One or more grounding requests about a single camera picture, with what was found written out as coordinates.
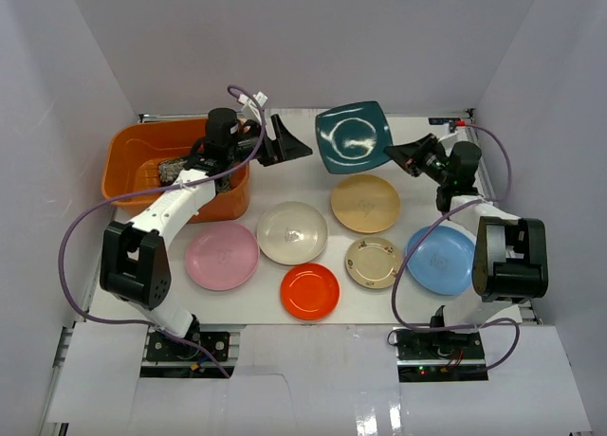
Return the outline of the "dark teal square plate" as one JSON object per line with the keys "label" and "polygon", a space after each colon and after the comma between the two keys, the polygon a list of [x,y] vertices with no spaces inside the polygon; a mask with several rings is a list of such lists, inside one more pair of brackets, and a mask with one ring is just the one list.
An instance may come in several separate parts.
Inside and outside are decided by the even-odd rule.
{"label": "dark teal square plate", "polygon": [[331,174],[363,173],[390,160],[384,148],[393,145],[393,137],[375,100],[354,102],[318,114],[315,134],[322,162]]}

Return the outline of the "black floral square plate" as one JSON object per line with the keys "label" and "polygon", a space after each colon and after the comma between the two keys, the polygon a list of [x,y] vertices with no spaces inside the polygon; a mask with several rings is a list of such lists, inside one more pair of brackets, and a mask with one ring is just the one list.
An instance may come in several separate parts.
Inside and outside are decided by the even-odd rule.
{"label": "black floral square plate", "polygon": [[[184,169],[186,162],[187,159],[185,157],[160,161],[157,166],[160,186],[167,187],[173,185],[180,172]],[[222,177],[221,179],[215,180],[215,189],[218,193],[230,191],[230,179],[228,177]]]}

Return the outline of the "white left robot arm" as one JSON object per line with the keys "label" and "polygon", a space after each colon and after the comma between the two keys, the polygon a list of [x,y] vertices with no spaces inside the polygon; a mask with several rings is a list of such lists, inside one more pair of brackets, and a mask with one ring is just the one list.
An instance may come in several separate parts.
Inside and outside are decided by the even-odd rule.
{"label": "white left robot arm", "polygon": [[250,159],[273,166],[306,157],[310,147],[293,136],[279,116],[241,121],[229,108],[208,114],[205,134],[184,157],[172,186],[139,215],[112,222],[103,233],[101,288],[138,309],[157,329],[167,333],[168,348],[189,359],[200,348],[197,318],[171,290],[168,249],[176,234],[217,196],[216,184],[229,179]]}

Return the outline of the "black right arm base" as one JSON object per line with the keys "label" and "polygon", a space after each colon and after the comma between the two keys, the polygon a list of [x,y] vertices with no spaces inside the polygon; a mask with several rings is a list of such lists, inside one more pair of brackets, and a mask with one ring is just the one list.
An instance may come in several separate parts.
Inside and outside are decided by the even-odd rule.
{"label": "black right arm base", "polygon": [[488,381],[485,351],[477,333],[394,329],[387,341],[395,349],[401,384]]}

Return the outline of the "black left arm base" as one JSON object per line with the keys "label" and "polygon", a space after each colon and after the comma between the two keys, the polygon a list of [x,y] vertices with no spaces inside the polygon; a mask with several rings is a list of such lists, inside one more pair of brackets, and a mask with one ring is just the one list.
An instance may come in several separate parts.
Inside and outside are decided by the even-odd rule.
{"label": "black left arm base", "polygon": [[[193,342],[203,346],[219,362],[229,358],[229,332],[201,332]],[[158,332],[151,332],[144,359],[148,362],[198,361],[203,356],[196,348],[172,341]]]}

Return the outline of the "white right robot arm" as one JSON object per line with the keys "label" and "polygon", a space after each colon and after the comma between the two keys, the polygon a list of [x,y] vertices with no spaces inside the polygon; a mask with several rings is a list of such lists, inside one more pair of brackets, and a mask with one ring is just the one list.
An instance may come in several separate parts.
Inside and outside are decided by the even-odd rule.
{"label": "white right robot arm", "polygon": [[475,236],[471,287],[439,308],[428,325],[402,324],[410,331],[429,334],[430,351],[448,359],[463,346],[459,332],[509,323],[499,312],[545,295],[549,282],[545,226],[539,219],[504,212],[479,193],[475,180],[482,152],[472,142],[457,141],[446,149],[442,139],[428,134],[414,142],[387,146],[384,152],[408,175],[425,174],[438,186],[436,205],[441,216],[407,250],[404,263],[420,253],[445,221]]}

